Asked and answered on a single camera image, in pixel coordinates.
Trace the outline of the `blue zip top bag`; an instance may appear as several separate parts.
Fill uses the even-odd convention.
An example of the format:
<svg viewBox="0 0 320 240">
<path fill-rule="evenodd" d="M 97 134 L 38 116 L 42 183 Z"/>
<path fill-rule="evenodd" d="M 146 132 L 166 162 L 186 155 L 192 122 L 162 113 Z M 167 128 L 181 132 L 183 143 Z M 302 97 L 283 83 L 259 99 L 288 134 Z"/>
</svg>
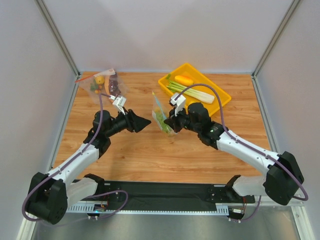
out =
<svg viewBox="0 0 320 240">
<path fill-rule="evenodd" d="M 167 134 L 168 136 L 174 136 L 177 133 L 174 132 L 174 130 L 167 124 L 165 124 L 165 120 L 169 117 L 169 112 L 167 109 L 163 106 L 163 104 L 159 101 L 156 94 L 152 92 L 153 96 L 153 106 L 152 106 L 152 112 L 151 115 L 158 125 L 159 129 Z"/>
</svg>

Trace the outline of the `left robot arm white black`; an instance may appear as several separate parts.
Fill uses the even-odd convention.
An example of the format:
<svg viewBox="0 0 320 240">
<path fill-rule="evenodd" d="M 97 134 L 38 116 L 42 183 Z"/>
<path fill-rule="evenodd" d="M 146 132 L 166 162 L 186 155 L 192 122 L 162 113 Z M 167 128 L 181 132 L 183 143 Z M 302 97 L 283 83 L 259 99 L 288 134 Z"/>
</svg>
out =
<svg viewBox="0 0 320 240">
<path fill-rule="evenodd" d="M 47 173 L 37 172 L 32 177 L 21 208 L 24 218 L 55 225 L 68 207 L 87 197 L 100 195 L 104 189 L 103 178 L 87 174 L 77 182 L 74 180 L 106 153 L 112 136 L 123 130 L 138 133 L 150 124 L 149 119 L 136 115 L 131 109 L 119 112 L 116 117 L 107 110 L 96 112 L 92 128 L 79 149 L 56 168 Z"/>
</svg>

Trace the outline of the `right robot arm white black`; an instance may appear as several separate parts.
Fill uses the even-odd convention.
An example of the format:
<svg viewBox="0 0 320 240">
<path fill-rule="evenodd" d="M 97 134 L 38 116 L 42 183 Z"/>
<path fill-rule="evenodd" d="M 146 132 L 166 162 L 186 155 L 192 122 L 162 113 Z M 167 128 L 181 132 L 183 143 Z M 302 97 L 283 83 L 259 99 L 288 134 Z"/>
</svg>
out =
<svg viewBox="0 0 320 240">
<path fill-rule="evenodd" d="M 280 205 L 286 206 L 304 182 L 292 153 L 284 151 L 280 154 L 244 140 L 221 123 L 211 120 L 202 103 L 192 103 L 188 109 L 179 112 L 172 109 L 164 123 L 176 133 L 182 129 L 195 132 L 204 145 L 250 164 L 263 174 L 261 186 L 266 195 Z"/>
</svg>

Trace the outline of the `fake green lettuce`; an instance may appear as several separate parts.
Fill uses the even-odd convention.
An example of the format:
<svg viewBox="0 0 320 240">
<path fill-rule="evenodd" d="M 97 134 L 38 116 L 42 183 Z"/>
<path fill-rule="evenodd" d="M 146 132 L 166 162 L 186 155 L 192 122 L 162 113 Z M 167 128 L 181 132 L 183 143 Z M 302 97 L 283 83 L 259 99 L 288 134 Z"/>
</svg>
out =
<svg viewBox="0 0 320 240">
<path fill-rule="evenodd" d="M 164 120 L 166 118 L 164 117 L 164 115 L 162 113 L 158 114 L 158 113 L 155 113 L 154 111 L 152 111 L 152 117 L 163 133 L 168 134 L 168 135 L 173 135 L 175 133 L 168 125 L 166 125 L 164 123 Z"/>
</svg>

